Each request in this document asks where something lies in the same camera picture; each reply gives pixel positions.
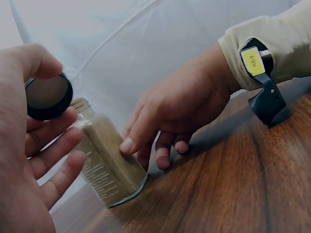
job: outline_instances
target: hand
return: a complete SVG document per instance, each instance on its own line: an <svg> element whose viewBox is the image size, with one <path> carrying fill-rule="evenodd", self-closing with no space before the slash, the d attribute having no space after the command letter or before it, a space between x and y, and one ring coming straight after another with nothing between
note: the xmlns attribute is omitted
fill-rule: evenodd
<svg viewBox="0 0 311 233"><path fill-rule="evenodd" d="M24 82L61 71L62 65L39 45L0 50L0 232L55 232L49 209L84 164L85 156L75 152L49 181L37 183L82 137L77 128L67 130L76 120L73 109L51 121L27 117Z"/></svg>
<svg viewBox="0 0 311 233"><path fill-rule="evenodd" d="M142 95L126 124L120 150L137 152L147 169L160 131L156 162L160 169L167 169L171 147L187 152L193 133L213 121L238 89L219 44L207 48Z"/></svg>

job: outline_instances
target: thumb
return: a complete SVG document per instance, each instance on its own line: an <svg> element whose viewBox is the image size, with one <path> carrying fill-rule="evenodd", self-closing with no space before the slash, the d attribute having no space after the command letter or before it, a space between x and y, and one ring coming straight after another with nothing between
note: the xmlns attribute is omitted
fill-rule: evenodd
<svg viewBox="0 0 311 233"><path fill-rule="evenodd" d="M166 114L164 102L148 101L133 124L128 137L120 146L121 152L133 154L145 146L159 130Z"/></svg>
<svg viewBox="0 0 311 233"><path fill-rule="evenodd" d="M0 54L0 59L6 61L6 69L13 69L12 74L20 72L24 82L31 77L51 78L62 72L62 64L38 44L25 44L3 49Z"/></svg>

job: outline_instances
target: powder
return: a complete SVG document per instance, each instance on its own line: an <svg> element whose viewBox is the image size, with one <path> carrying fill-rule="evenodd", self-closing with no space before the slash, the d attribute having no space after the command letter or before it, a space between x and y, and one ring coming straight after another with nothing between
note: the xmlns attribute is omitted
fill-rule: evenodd
<svg viewBox="0 0 311 233"><path fill-rule="evenodd" d="M95 114L83 98L71 106L78 111L74 126L84 135L75 150L86 155L86 181L108 208L133 198L146 182L146 171L133 155L121 154L122 138L108 117Z"/></svg>

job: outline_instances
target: wristwatch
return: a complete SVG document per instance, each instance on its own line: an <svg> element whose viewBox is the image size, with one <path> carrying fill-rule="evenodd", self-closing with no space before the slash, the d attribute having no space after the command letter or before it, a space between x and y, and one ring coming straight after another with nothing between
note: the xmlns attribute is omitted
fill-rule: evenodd
<svg viewBox="0 0 311 233"><path fill-rule="evenodd" d="M258 39L251 38L241 49L240 56L248 76L262 86L262 90L248 100L254 114L268 127L286 120L289 111L280 114L286 102L270 77L274 67L271 51Z"/></svg>

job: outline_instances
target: finger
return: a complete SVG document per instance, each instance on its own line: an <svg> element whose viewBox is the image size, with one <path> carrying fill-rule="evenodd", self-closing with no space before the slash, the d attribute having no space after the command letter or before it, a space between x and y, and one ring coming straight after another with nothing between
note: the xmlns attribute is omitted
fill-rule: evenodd
<svg viewBox="0 0 311 233"><path fill-rule="evenodd" d="M31 117L27 116L27 132L37 130L41 127L43 127L45 124L45 121L39 121L32 119Z"/></svg>
<svg viewBox="0 0 311 233"><path fill-rule="evenodd" d="M147 91L145 91L142 96L139 98L139 101L137 102L129 120L127 121L123 133L122 133L122 137L123 139L125 139L129 134L130 131L134 125L134 123L137 121L143 107L145 106L145 102L148 99L148 97L150 96L150 93L152 93L152 91L155 89L155 86L151 87L150 89L148 89Z"/></svg>
<svg viewBox="0 0 311 233"><path fill-rule="evenodd" d="M189 141L192 135L192 133L181 133L176 136L174 141L174 148L180 154L184 154L189 150Z"/></svg>
<svg viewBox="0 0 311 233"><path fill-rule="evenodd" d="M131 154L145 146L158 132L158 127L166 115L166 108L166 103L161 99L150 98L121 144L120 150L125 154Z"/></svg>
<svg viewBox="0 0 311 233"><path fill-rule="evenodd" d="M175 134L161 132L155 145L156 163L159 169L165 170L170 164L171 148L175 139Z"/></svg>
<svg viewBox="0 0 311 233"><path fill-rule="evenodd" d="M52 78L62 72L62 64L43 46L27 44L4 49L1 56L9 59L8 69L19 71L26 82L30 77Z"/></svg>
<svg viewBox="0 0 311 233"><path fill-rule="evenodd" d="M39 152L57 136L66 131L76 120L76 111L70 107L60 118L46 121L44 127L26 134L25 154L27 157Z"/></svg>
<svg viewBox="0 0 311 233"><path fill-rule="evenodd" d="M152 145L155 141L156 135L157 133L155 133L152 139L144 147L142 147L142 149L140 149L136 154L138 162L142 165L142 167L146 171L148 170L149 167Z"/></svg>
<svg viewBox="0 0 311 233"><path fill-rule="evenodd" d="M77 128L70 128L48 148L29 159L34 177L44 176L61 158L67 155L80 142L82 133Z"/></svg>
<svg viewBox="0 0 311 233"><path fill-rule="evenodd" d="M43 202L48 210L54 206L77 178L85 160L86 156L82 152L76 151L65 160L58 172L41 186Z"/></svg>
<svg viewBox="0 0 311 233"><path fill-rule="evenodd" d="M137 106L135 107L134 111L132 112L129 120L127 121L123 133L122 133L122 137L123 139L126 139L127 136L130 134L130 131L134 125L134 123L137 121L142 109L144 107L144 104L142 102L138 102Z"/></svg>

